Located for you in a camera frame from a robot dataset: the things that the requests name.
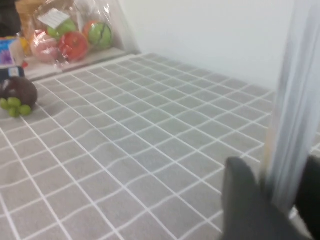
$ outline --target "plastic bag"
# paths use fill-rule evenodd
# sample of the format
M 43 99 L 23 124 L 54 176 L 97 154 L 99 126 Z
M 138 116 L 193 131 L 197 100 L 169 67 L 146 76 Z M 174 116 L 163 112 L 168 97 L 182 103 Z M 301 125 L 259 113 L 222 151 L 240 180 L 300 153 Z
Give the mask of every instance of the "plastic bag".
M 30 49 L 47 64 L 84 59 L 89 52 L 112 46 L 110 6 L 102 0 L 48 0 L 30 23 Z

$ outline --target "red apple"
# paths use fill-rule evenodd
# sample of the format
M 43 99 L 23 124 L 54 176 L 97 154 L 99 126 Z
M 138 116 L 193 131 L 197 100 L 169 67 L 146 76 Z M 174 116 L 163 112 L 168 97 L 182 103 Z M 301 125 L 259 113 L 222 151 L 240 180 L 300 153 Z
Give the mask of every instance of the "red apple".
M 59 56 L 58 42 L 44 31 L 34 33 L 30 49 L 32 54 L 43 63 L 53 63 Z
M 70 62 L 83 59 L 89 50 L 86 37 L 79 31 L 64 34 L 59 40 L 58 47 L 63 57 Z

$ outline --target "blurry black object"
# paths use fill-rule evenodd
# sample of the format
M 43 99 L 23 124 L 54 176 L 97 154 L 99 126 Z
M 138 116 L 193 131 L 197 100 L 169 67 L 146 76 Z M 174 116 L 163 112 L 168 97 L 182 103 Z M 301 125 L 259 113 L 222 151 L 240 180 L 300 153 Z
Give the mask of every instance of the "blurry black object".
M 21 31 L 20 16 L 16 9 L 18 0 L 0 0 L 0 38 L 15 36 Z
M 251 169 L 237 157 L 226 161 L 221 240 L 306 240 L 288 218 L 262 195 Z M 309 232 L 320 240 L 320 161 L 310 157 L 296 199 Z

